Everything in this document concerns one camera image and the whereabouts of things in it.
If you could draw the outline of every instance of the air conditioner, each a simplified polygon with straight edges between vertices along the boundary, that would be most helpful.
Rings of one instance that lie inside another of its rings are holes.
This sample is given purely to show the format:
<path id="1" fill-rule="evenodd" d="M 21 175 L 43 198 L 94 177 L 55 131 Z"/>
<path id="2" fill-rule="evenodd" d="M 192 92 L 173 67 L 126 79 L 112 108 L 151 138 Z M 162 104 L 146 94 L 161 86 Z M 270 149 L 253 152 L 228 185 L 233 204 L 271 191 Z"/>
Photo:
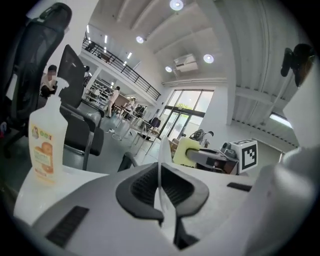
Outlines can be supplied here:
<path id="1" fill-rule="evenodd" d="M 198 65 L 196 59 L 192 54 L 188 54 L 174 60 L 175 69 L 181 72 L 188 72 L 192 70 L 197 70 Z"/>

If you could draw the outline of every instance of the railing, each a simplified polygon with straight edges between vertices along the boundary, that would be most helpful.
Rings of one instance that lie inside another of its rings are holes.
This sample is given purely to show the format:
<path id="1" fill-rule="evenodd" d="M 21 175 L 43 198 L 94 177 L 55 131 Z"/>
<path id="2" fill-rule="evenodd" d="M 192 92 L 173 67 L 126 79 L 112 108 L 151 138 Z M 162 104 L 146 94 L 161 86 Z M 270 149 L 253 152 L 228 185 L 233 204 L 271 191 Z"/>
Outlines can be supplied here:
<path id="1" fill-rule="evenodd" d="M 131 67 L 124 64 L 124 61 L 119 59 L 117 56 L 113 55 L 111 52 L 105 50 L 103 47 L 97 43 L 85 38 L 82 42 L 82 48 L 87 52 L 97 56 L 99 59 L 109 64 L 117 71 L 122 73 L 130 81 L 134 82 L 142 90 L 148 93 L 153 99 L 157 100 L 161 95 L 155 88 L 153 88 L 146 80 L 144 80 L 137 72 L 135 72 Z"/>

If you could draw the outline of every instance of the recessed light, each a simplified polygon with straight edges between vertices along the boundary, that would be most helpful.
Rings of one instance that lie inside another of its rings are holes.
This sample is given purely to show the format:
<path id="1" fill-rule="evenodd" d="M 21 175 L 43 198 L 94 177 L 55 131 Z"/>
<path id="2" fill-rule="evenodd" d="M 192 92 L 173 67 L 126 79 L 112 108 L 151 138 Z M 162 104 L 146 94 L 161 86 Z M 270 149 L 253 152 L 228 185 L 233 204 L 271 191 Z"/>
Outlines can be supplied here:
<path id="1" fill-rule="evenodd" d="M 291 124 L 286 119 L 284 119 L 282 116 L 279 116 L 277 114 L 273 114 L 272 113 L 270 115 L 270 118 L 275 120 L 275 121 L 277 121 L 277 122 L 279 122 L 279 123 L 281 123 L 281 124 L 283 124 L 283 125 L 285 125 L 285 126 L 288 126 L 288 127 L 292 128 Z"/>
<path id="2" fill-rule="evenodd" d="M 136 37 L 136 41 L 137 41 L 139 44 L 142 44 L 145 40 L 144 40 L 141 36 L 137 36 L 137 37 Z"/>
<path id="3" fill-rule="evenodd" d="M 165 67 L 165 70 L 170 73 L 170 72 L 172 71 L 172 68 L 169 67 L 169 66 L 166 66 L 166 67 Z"/>
<path id="4" fill-rule="evenodd" d="M 214 57 L 210 54 L 206 54 L 203 56 L 203 60 L 206 62 L 206 63 L 212 63 L 215 61 Z"/>
<path id="5" fill-rule="evenodd" d="M 170 8 L 175 11 L 180 11 L 184 7 L 184 3 L 181 0 L 171 0 Z"/>

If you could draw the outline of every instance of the spray bottle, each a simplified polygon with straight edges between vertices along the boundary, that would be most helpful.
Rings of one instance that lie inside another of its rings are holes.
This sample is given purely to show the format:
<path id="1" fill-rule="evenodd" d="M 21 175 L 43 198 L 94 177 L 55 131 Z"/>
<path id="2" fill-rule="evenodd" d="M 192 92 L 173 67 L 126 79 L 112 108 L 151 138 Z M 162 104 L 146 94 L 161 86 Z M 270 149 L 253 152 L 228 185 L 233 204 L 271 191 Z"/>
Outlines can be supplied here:
<path id="1" fill-rule="evenodd" d="M 32 112 L 29 118 L 28 138 L 32 170 L 39 181 L 53 185 L 63 171 L 63 151 L 67 120 L 60 113 L 59 93 L 69 86 L 56 78 L 56 93 L 50 95 L 44 107 Z"/>

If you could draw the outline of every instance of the gray floor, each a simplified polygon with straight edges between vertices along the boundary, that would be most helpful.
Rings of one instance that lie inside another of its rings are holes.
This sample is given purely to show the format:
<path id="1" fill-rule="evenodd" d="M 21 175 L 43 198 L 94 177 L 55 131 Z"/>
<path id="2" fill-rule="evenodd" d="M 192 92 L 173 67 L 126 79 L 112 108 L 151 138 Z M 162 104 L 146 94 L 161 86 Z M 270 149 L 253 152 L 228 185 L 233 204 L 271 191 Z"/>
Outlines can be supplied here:
<path id="1" fill-rule="evenodd" d="M 81 105 L 79 109 L 87 112 L 92 118 L 96 119 L 96 122 L 98 123 L 99 114 L 96 110 L 86 105 Z M 117 116 L 114 116 L 111 119 L 105 117 L 101 122 L 100 128 L 105 132 L 109 129 L 114 129 L 118 135 L 123 136 L 125 130 L 128 128 L 128 124 L 121 123 L 119 127 L 116 128 L 118 122 L 119 120 Z M 112 138 L 111 133 L 105 133 L 101 154 L 99 156 L 90 155 L 87 171 L 102 174 L 116 173 L 124 153 L 131 151 L 135 154 L 137 152 L 142 140 L 140 139 L 137 145 L 130 147 L 135 136 L 136 133 L 133 131 L 132 136 L 129 133 L 122 141 L 117 141 Z M 1 149 L 7 139 L 8 138 L 6 137 L 5 139 L 0 140 Z M 150 143 L 145 143 L 136 155 L 135 158 L 139 164 L 157 162 L 160 144 L 155 143 L 148 155 L 146 155 L 146 151 L 149 149 L 150 145 Z M 10 148 L 10 152 L 12 154 L 10 159 L 4 158 L 2 152 L 0 154 L 0 173 L 6 184 L 18 192 L 31 168 L 28 138 L 23 137 L 17 141 Z M 77 154 L 69 149 L 64 149 L 63 164 L 81 169 L 83 164 L 83 155 Z"/>

